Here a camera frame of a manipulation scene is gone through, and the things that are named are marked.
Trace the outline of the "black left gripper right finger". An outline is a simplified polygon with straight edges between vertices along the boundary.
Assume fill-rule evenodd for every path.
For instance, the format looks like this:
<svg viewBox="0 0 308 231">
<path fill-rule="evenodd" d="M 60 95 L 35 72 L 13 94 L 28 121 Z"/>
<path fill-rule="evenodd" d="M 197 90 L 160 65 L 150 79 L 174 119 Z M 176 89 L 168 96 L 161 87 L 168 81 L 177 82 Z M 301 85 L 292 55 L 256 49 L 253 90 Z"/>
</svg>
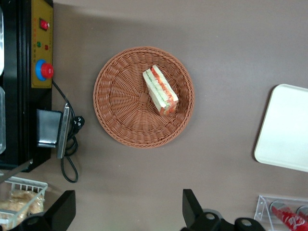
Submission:
<svg viewBox="0 0 308 231">
<path fill-rule="evenodd" d="M 202 209 L 191 189 L 182 191 L 183 231 L 263 231 L 262 225 L 251 218 L 237 218 L 233 224 L 212 209 Z"/>
</svg>

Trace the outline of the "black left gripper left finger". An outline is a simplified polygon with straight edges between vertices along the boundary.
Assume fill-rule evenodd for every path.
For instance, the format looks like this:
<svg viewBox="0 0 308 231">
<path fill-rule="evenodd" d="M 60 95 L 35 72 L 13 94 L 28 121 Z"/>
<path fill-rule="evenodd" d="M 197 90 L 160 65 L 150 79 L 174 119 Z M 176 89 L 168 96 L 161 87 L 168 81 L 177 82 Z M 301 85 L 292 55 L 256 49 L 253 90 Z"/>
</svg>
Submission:
<svg viewBox="0 0 308 231">
<path fill-rule="evenodd" d="M 65 191 L 42 215 L 26 218 L 15 231 L 66 231 L 76 216 L 76 192 Z"/>
</svg>

